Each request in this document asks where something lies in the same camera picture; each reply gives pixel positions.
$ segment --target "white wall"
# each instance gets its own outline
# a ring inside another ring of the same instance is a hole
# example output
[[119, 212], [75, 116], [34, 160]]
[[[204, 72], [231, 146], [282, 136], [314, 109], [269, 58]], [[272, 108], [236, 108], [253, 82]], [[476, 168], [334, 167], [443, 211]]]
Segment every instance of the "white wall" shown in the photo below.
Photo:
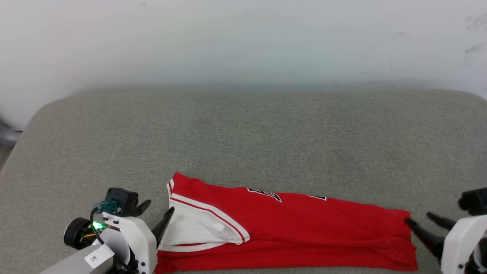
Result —
[[95, 90], [487, 97], [485, 0], [0, 0], [0, 119]]

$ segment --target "folded shirt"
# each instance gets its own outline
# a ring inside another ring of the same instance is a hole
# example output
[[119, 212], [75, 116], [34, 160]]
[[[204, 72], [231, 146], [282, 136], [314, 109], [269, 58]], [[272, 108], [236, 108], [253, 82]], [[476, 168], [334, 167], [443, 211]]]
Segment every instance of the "folded shirt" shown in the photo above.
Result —
[[312, 266], [417, 270], [404, 210], [330, 197], [226, 188], [175, 173], [157, 274]]

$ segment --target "green led light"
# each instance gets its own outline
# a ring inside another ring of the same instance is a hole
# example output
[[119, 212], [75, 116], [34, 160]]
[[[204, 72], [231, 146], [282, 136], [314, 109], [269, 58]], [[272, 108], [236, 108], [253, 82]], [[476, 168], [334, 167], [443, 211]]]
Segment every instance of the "green led light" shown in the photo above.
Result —
[[98, 223], [98, 222], [93, 222], [93, 227], [98, 230], [98, 229], [102, 229], [102, 228], [105, 228], [102, 224]]

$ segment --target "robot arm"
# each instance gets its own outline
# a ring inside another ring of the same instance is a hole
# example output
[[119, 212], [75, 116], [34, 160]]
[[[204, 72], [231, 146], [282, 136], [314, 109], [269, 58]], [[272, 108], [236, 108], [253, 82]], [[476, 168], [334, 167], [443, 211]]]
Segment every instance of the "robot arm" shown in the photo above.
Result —
[[487, 273], [486, 203], [487, 189], [477, 189], [464, 192], [458, 200], [460, 208], [474, 216], [455, 222], [428, 212], [429, 219], [450, 230], [445, 238], [435, 236], [415, 221], [406, 219], [406, 224], [438, 259], [443, 274]]
[[[137, 218], [149, 207], [150, 200], [137, 203], [135, 192], [108, 189], [105, 200], [94, 206], [91, 221], [76, 218], [64, 232], [65, 244], [80, 251], [41, 274], [152, 274], [157, 248], [174, 208], [150, 230]], [[107, 226], [93, 222], [93, 214], [102, 214]]]

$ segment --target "connector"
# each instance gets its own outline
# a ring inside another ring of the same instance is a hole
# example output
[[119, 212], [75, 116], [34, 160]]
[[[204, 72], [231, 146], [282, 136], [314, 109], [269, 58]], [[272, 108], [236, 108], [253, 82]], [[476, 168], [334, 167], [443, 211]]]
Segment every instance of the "connector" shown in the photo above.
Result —
[[103, 201], [95, 204], [93, 208], [98, 208], [95, 214], [101, 214], [102, 212], [115, 213], [120, 211], [117, 201]]

